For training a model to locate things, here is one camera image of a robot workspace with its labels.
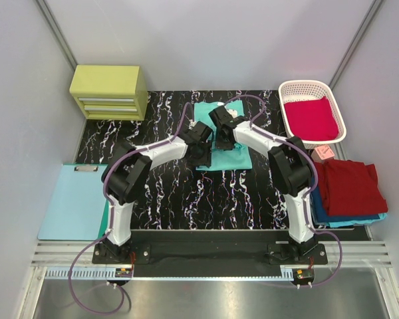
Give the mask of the teal t shirt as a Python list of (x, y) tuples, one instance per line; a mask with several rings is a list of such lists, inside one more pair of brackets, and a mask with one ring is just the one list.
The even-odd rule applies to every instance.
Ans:
[(215, 146), (216, 126), (209, 117), (209, 113), (222, 106), (223, 102), (198, 102), (194, 105), (194, 120), (203, 122), (213, 130), (213, 135), (209, 137), (212, 141), (211, 165), (197, 166), (198, 171), (227, 171), (227, 170), (246, 170), (252, 168), (252, 162), (248, 147), (244, 144), (236, 143), (232, 150), (219, 150)]

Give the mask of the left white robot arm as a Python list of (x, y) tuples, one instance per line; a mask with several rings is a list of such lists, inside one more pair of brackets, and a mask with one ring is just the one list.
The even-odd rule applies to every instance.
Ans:
[(120, 144), (108, 163), (101, 180), (108, 200), (108, 225), (103, 245), (116, 263), (130, 256), (132, 210), (139, 200), (151, 169), (169, 161), (185, 159), (193, 166), (211, 165), (213, 130), (195, 122), (183, 132), (145, 146)]

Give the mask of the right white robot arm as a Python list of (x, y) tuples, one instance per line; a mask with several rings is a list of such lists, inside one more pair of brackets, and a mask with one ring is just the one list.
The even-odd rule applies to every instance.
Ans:
[(302, 140), (272, 134), (243, 116), (235, 118), (225, 106), (212, 110), (209, 117), (216, 127), (217, 148), (228, 150), (239, 143), (267, 156), (273, 187), (284, 196), (289, 218), (289, 242), (281, 247), (277, 259), (306, 262), (318, 244), (310, 205), (317, 177)]

